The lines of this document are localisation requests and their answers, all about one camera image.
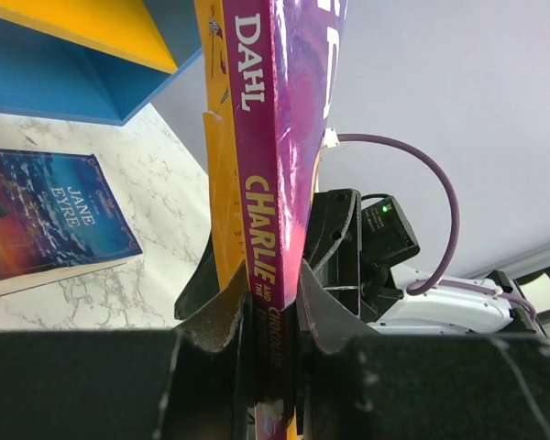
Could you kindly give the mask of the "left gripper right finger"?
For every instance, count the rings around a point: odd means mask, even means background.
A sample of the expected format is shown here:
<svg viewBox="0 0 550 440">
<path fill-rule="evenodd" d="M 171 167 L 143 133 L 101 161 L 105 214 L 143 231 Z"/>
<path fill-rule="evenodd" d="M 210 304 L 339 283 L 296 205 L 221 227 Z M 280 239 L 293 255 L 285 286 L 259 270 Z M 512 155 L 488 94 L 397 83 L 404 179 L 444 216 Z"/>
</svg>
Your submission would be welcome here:
<svg viewBox="0 0 550 440">
<path fill-rule="evenodd" d="M 302 265 L 307 439 L 550 439 L 550 340 L 383 335 Z"/>
</svg>

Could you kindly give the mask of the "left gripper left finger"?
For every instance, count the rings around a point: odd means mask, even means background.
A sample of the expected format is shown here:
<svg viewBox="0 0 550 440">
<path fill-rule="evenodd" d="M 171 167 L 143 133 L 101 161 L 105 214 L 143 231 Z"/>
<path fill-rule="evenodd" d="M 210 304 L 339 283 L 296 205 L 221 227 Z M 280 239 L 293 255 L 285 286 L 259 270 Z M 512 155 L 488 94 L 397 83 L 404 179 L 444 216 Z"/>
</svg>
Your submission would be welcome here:
<svg viewBox="0 0 550 440">
<path fill-rule="evenodd" d="M 177 327 L 0 332 L 0 439 L 243 439 L 248 284 Z"/>
</svg>

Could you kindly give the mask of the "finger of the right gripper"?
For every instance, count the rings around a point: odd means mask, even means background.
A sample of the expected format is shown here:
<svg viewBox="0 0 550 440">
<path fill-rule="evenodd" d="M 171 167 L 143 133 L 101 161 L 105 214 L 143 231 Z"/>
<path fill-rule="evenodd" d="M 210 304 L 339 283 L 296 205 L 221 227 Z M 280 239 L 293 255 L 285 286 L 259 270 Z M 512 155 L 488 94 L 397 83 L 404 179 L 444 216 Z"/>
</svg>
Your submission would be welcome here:
<svg viewBox="0 0 550 440">
<path fill-rule="evenodd" d="M 184 321 L 220 292 L 212 235 L 201 259 L 174 303 L 174 318 Z"/>
</svg>

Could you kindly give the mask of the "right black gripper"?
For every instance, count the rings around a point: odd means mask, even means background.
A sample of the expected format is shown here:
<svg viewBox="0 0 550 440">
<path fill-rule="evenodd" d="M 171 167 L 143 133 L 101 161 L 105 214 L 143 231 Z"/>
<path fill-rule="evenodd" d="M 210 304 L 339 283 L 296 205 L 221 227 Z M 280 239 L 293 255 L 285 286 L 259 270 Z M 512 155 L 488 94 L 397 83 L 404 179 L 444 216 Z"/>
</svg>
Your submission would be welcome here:
<svg viewBox="0 0 550 440">
<path fill-rule="evenodd" d="M 372 204 L 361 210 L 361 201 Z M 352 189 L 313 196 L 303 257 L 322 287 L 355 316 L 381 316 L 405 296 L 391 269 L 420 246 L 397 199 Z"/>
</svg>

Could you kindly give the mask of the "Roald Dahl Charlie book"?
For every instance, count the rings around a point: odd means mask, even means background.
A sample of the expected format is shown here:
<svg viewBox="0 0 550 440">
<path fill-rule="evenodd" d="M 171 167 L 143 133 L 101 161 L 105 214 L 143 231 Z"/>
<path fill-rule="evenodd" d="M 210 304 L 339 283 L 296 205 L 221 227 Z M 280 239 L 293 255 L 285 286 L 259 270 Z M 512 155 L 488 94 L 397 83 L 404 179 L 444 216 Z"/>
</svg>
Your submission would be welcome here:
<svg viewBox="0 0 550 440">
<path fill-rule="evenodd" d="M 246 269 L 255 433 L 298 437 L 294 303 L 331 107 L 344 1 L 198 1 L 220 284 Z"/>
</svg>

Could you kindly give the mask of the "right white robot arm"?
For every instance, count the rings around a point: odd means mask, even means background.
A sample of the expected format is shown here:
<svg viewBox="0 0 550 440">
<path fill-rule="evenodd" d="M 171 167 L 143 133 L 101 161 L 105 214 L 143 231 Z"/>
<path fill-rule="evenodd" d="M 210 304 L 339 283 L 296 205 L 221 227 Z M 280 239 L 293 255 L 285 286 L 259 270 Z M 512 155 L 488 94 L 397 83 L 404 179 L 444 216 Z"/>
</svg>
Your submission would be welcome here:
<svg viewBox="0 0 550 440">
<path fill-rule="evenodd" d="M 407 264 L 420 246 L 392 195 L 318 192 L 306 220 L 296 307 L 300 326 L 318 337 L 542 334 L 550 320 L 550 312 L 536 312 L 518 282 L 499 270 L 483 279 L 443 277 L 415 293 L 431 275 Z"/>
</svg>

